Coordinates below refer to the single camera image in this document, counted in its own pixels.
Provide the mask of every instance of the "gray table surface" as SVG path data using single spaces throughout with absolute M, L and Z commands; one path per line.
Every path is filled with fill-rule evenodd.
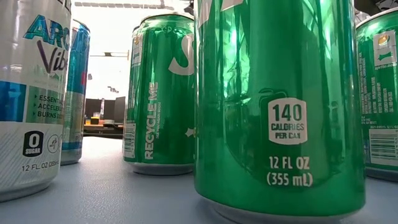
M 48 189 L 0 203 L 0 223 L 232 224 L 195 192 L 192 175 L 135 174 L 121 147 L 122 140 L 84 138 L 81 161 L 61 167 Z M 368 179 L 366 190 L 366 206 L 337 223 L 398 223 L 398 184 Z

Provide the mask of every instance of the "soda can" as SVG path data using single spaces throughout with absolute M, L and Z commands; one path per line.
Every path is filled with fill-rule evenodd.
M 366 174 L 398 181 L 398 8 L 358 24 L 359 95 Z
M 193 17 L 144 18 L 134 33 L 124 160 L 134 172 L 178 175 L 193 169 Z
M 238 223 L 321 223 L 362 208 L 353 2 L 195 10 L 197 192 Z
M 83 144 L 86 82 L 90 51 L 90 30 L 77 20 L 72 20 L 72 39 L 65 97 L 65 119 L 61 166 L 74 164 L 81 158 Z
M 0 202 L 60 166 L 71 1 L 0 1 Z

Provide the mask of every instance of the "can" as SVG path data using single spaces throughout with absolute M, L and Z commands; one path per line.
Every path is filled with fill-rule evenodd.
M 193 17 L 144 18 L 133 33 L 124 160 L 134 172 L 179 175 L 193 169 Z
M 81 158 L 89 51 L 89 28 L 76 19 L 72 20 L 61 166 L 77 163 Z
M 197 192 L 238 223 L 320 223 L 362 208 L 353 2 L 195 10 Z
M 70 9 L 0 1 L 0 202 L 45 189 L 59 171 Z
M 393 8 L 356 28 L 366 174 L 393 181 L 398 181 L 397 18 Z

